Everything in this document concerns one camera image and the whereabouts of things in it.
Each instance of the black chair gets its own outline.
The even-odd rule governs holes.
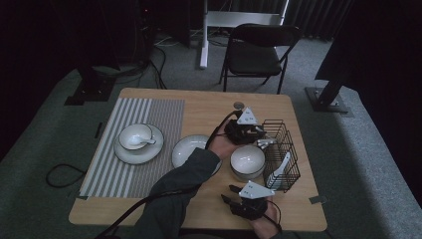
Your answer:
[[[281,73],[277,94],[282,88],[288,64],[288,54],[301,38],[302,32],[294,26],[242,24],[230,34],[226,56],[221,70],[220,82],[224,78],[224,92],[227,78],[266,78]],[[286,47],[279,58],[276,47]]]

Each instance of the person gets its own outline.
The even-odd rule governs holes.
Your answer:
[[[216,136],[209,143],[208,149],[195,148],[186,162],[162,176],[152,186],[149,194],[190,188],[208,180],[220,160],[230,157],[236,148],[242,146],[235,145],[224,134],[225,124],[227,121],[220,126]],[[186,207],[196,192],[197,190],[194,190],[189,193],[165,196],[147,203],[133,227],[131,239],[179,238]],[[277,221],[277,210],[271,202],[268,202],[266,215]],[[265,217],[250,221],[250,224],[260,239],[282,238],[278,228]]]

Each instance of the human hand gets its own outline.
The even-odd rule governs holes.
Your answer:
[[[266,199],[268,201],[268,208],[265,214],[273,221],[277,222],[277,209],[272,203],[273,197],[267,197]],[[252,228],[254,228],[255,234],[257,234],[260,239],[269,239],[279,233],[279,229],[276,227],[276,225],[274,225],[264,216],[256,220],[249,221],[249,223],[251,224]]]
[[[216,136],[210,142],[208,149],[213,151],[220,157],[221,160],[229,157],[239,147],[243,145],[234,144],[225,134],[224,127],[226,127],[229,119],[227,119],[218,129]]]

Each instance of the gray placemat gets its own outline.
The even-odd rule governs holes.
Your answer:
[[[171,151],[180,140],[183,110],[183,100],[119,98],[80,195],[133,198],[147,196],[152,185],[173,168]],[[137,165],[119,160],[113,149],[118,134],[134,123],[152,124],[164,135],[161,152],[154,159]]]

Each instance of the dish rack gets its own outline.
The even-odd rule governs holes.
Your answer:
[[[264,183],[268,188],[287,192],[301,177],[298,168],[298,156],[292,137],[282,119],[266,119],[263,128],[267,132],[265,138],[277,140],[277,143],[264,148],[266,159],[263,171]],[[275,175],[274,171],[280,167],[288,152],[290,153],[290,160],[283,173]]]

